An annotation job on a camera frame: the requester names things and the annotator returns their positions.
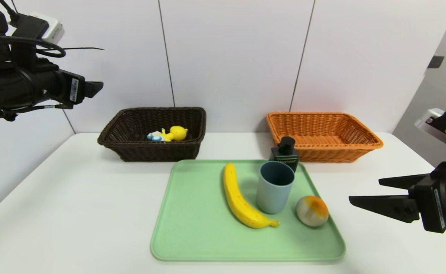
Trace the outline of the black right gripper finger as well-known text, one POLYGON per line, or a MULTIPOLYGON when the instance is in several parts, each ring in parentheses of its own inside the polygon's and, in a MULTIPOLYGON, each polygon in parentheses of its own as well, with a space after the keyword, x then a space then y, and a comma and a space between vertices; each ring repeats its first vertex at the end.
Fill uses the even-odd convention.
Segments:
POLYGON ((381 178, 378 180, 378 182, 379 185, 381 186, 388 186, 392 188, 407 190, 413 186, 416 186, 419 182, 421 182, 424 178, 428 176, 429 174, 416 174, 416 175, 408 175, 400 177, 389 177, 389 178, 381 178))
POLYGON ((420 220, 416 201, 408 195, 349 196, 348 199, 355 207, 401 222, 420 220))

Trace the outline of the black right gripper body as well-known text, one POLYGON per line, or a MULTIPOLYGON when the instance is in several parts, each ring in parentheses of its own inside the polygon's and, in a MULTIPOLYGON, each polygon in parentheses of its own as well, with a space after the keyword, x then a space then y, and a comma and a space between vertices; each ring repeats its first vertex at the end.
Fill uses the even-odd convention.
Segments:
POLYGON ((446 162, 440 163, 429 176, 413 187, 414 199, 423 227, 428 232, 446 230, 446 162))

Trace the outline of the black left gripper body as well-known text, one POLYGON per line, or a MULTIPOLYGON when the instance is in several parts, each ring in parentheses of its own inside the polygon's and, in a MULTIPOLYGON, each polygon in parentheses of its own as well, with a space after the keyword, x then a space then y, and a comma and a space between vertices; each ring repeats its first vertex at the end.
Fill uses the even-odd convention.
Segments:
POLYGON ((55 100, 61 104, 80 104, 85 78, 66 70, 49 70, 35 73, 35 102, 55 100))

